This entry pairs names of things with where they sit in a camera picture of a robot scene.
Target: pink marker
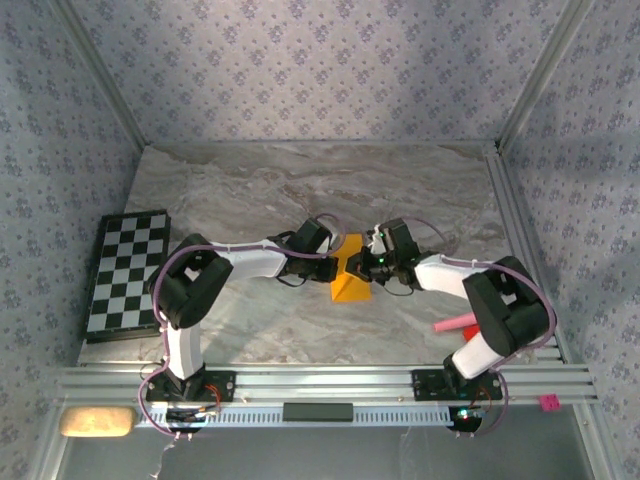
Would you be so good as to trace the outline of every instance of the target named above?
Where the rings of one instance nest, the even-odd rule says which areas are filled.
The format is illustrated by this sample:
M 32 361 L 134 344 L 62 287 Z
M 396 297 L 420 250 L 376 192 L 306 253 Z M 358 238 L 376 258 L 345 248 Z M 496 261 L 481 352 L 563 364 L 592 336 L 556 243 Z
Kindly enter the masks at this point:
M 471 325 L 476 325 L 476 316 L 473 312 L 465 313 L 464 315 L 460 315 L 459 317 L 449 318 L 447 320 L 442 320 L 441 322 L 436 322 L 433 324 L 433 329 L 436 332 L 444 332 L 447 330 L 454 330 L 456 328 L 464 328 L 470 327 Z

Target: red object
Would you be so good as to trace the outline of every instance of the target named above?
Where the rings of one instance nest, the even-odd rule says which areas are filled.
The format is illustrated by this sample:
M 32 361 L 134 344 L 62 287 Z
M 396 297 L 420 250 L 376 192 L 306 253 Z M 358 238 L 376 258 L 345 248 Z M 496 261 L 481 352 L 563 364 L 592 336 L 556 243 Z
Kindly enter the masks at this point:
M 464 339 L 468 342 L 479 331 L 480 331 L 480 327 L 478 327 L 477 325 L 472 325 L 472 326 L 466 327 L 464 330 L 462 330 L 462 335 L 464 335 Z
M 540 400 L 540 406 L 542 407 L 543 412 L 555 412 L 556 410 L 560 410 L 560 400 L 558 400 L 558 396 L 556 394 L 542 395 L 538 400 Z

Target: pink tag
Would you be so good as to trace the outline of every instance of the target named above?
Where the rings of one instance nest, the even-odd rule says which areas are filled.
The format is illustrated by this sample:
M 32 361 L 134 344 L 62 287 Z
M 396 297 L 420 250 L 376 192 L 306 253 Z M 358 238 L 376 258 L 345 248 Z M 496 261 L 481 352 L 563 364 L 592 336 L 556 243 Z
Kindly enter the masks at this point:
M 554 412 L 560 410 L 560 400 L 555 393 L 551 395 L 542 395 L 540 398 L 540 406 L 543 412 Z

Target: yellow block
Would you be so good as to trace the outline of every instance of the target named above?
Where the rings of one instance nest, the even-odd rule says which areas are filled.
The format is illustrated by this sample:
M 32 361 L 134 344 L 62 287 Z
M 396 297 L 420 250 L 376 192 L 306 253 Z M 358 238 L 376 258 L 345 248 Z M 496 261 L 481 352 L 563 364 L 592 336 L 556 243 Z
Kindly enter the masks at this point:
M 135 418 L 136 411 L 129 407 L 69 407 L 59 428 L 65 437 L 124 437 Z
M 338 257 L 338 275 L 331 282 L 331 300 L 334 302 L 362 302 L 371 299 L 371 286 L 345 272 L 347 260 L 362 248 L 362 235 L 350 233 L 344 245 L 334 253 Z

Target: pink object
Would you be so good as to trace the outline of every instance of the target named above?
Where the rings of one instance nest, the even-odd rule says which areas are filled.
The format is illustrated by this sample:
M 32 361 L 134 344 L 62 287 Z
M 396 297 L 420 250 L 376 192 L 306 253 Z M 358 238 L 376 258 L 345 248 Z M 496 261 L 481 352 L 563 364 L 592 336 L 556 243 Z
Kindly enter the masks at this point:
M 560 400 L 556 394 L 543 395 L 539 398 L 543 412 L 555 412 L 560 410 Z
M 476 316 L 473 312 L 465 313 L 464 315 L 460 315 L 459 317 L 449 318 L 448 320 L 442 320 L 441 322 L 436 322 L 433 324 L 433 329 L 436 332 L 444 332 L 446 330 L 454 330 L 456 328 L 464 328 L 470 327 L 471 325 L 475 325 Z

